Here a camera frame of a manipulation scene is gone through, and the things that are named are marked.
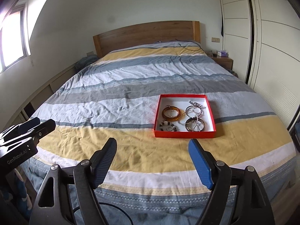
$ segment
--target cable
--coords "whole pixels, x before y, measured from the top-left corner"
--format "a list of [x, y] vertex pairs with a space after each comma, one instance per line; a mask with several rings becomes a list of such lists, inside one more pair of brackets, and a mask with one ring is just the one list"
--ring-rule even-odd
[[[117, 207], [117, 206], [115, 206], [115, 205], [109, 204], [109, 203], [104, 203], [104, 202], [98, 202], [98, 203], [99, 203], [100, 205], [107, 205], [107, 206], [112, 206], [112, 207], [114, 207], [114, 208], [117, 208], [118, 210], [120, 210], [121, 212], [123, 212], [123, 213], [125, 214], [126, 217], [128, 217], [128, 219], [130, 220], [131, 225], [133, 225], [133, 221], [132, 221], [132, 219], [130, 218], [130, 216], [129, 216], [125, 211], [123, 211], [121, 208], [119, 208], [119, 207]], [[77, 212], [79, 209], [80, 209], [79, 206], [78, 206], [78, 207], [75, 207], [75, 208], [73, 209], [73, 213]]]
[[182, 48], [184, 48], [184, 49], [187, 49], [187, 50], [192, 51], [192, 52], [197, 52], [197, 51], [199, 51], [200, 49], [202, 50], [201, 46], [200, 46], [198, 43], [194, 42], [194, 41], [191, 41], [191, 40], [185, 40], [185, 41], [183, 41], [183, 42], [192, 42], [192, 43], [195, 43], [197, 46], [199, 46], [199, 49], [198, 49], [198, 50], [191, 50], [191, 49], [187, 49], [186, 47], [184, 47], [184, 46], [182, 46], [180, 43], [178, 43], [178, 44], [179, 44]]

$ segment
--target amber bangle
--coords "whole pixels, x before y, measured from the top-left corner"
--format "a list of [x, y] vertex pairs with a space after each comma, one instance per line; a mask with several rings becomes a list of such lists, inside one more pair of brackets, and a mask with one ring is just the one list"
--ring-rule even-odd
[[[170, 118], [170, 117], [165, 115], [165, 112], [168, 111], [168, 110], [174, 110], [178, 113], [178, 115], [176, 117]], [[175, 107], [175, 106], [168, 106], [168, 107], [164, 108], [161, 115], [163, 116], [163, 119], [166, 119], [167, 121], [170, 121], [170, 122], [177, 121], [181, 117], [180, 109], [178, 107]]]

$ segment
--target nightstand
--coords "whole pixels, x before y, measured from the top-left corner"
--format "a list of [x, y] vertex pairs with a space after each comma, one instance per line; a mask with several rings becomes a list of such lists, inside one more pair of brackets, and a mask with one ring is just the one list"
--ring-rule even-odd
[[212, 60], [214, 60], [217, 64], [222, 66], [225, 69], [231, 69], [232, 70], [232, 65], [233, 65], [233, 60], [228, 57], [210, 57]]

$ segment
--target bed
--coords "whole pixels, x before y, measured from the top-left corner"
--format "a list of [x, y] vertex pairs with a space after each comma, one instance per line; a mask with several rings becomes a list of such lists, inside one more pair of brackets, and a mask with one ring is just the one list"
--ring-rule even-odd
[[[252, 165], [272, 201], [296, 167], [294, 144], [266, 101], [198, 46], [200, 23], [164, 21], [94, 36], [100, 60], [68, 80], [32, 116], [56, 129], [22, 168], [38, 190], [52, 164], [74, 166], [114, 137], [118, 149], [95, 194], [134, 224], [195, 224], [209, 197], [188, 154], [188, 139], [155, 138], [160, 94], [206, 94], [216, 137], [199, 139], [215, 159]], [[73, 207], [78, 206], [70, 186]], [[223, 223], [234, 199], [232, 187]], [[102, 206], [110, 224], [130, 224]], [[83, 224], [79, 212], [78, 224]]]

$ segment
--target wall socket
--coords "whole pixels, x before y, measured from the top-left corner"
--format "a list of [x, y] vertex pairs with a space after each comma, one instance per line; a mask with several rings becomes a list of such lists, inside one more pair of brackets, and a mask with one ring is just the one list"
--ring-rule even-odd
[[220, 38], [214, 38], [214, 37], [212, 37], [212, 38], [211, 38], [211, 41], [212, 41], [212, 42], [220, 43]]
[[86, 54], [86, 56], [91, 56], [91, 55], [94, 55], [95, 53], [94, 52], [88, 52], [87, 54]]

